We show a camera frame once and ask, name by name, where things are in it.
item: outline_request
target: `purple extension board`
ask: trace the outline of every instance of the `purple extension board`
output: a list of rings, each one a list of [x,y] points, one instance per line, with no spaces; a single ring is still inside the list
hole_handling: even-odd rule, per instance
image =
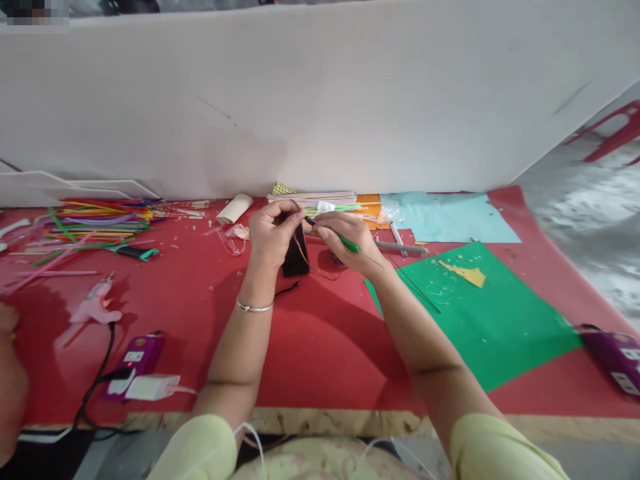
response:
[[[640,345],[624,333],[581,333],[582,341],[602,369],[625,393],[640,399]]]
[[[131,375],[126,380],[107,382],[102,388],[100,396],[107,400],[124,400],[127,389],[134,378],[153,373],[164,344],[165,338],[155,333],[132,338],[122,360],[114,369],[133,367]]]

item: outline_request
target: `cardboard tube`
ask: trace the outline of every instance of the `cardboard tube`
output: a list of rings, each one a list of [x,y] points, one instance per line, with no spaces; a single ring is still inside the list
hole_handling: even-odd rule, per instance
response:
[[[245,195],[244,193],[239,193],[235,196],[231,202],[222,210],[222,212],[218,213],[218,216],[215,218],[218,220],[218,223],[221,225],[228,225],[230,223],[234,223],[240,215],[247,211],[247,209],[253,203],[253,199]]]

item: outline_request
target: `white foam board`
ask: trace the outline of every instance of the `white foam board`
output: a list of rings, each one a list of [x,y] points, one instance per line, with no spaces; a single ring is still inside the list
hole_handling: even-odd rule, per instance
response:
[[[13,180],[16,184],[24,185],[26,187],[36,188],[68,188],[73,187],[69,182],[62,180],[55,175],[47,173],[45,171],[24,171],[24,172],[10,172],[0,174],[7,180]]]
[[[62,205],[42,189],[29,187],[0,175],[0,207],[57,207]]]
[[[135,180],[72,180],[70,183],[82,188],[120,190],[131,198],[158,198],[158,195]]]
[[[42,188],[43,193],[50,197],[57,199],[64,198],[88,198],[96,200],[112,200],[112,199],[124,199],[130,200],[131,197],[119,190],[104,190],[104,189],[83,189],[78,187],[68,188]]]
[[[638,25],[629,0],[376,0],[0,33],[0,158],[168,199],[484,191],[640,78]]]

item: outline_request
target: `green card paper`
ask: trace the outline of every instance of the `green card paper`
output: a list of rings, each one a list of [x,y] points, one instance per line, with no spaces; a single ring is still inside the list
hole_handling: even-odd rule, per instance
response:
[[[480,268],[487,276],[483,288],[448,270],[440,260],[456,267]],[[480,242],[408,265],[398,275],[440,325],[485,391],[582,345],[578,332]],[[366,284],[380,309],[373,286],[368,280]]]

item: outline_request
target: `hand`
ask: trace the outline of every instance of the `hand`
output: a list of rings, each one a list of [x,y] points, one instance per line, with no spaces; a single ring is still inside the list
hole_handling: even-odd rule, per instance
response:
[[[284,263],[291,237],[304,217],[304,208],[292,200],[270,203],[254,213],[249,219],[249,264],[277,270]]]
[[[362,273],[366,278],[385,275],[389,269],[393,269],[382,256],[373,241],[369,227],[363,221],[335,211],[322,213],[314,220],[317,224],[313,226],[313,229],[349,268]],[[358,245],[360,252],[349,250],[338,237],[338,233]]]
[[[15,307],[0,302],[0,333],[10,333],[18,325],[20,314]]]

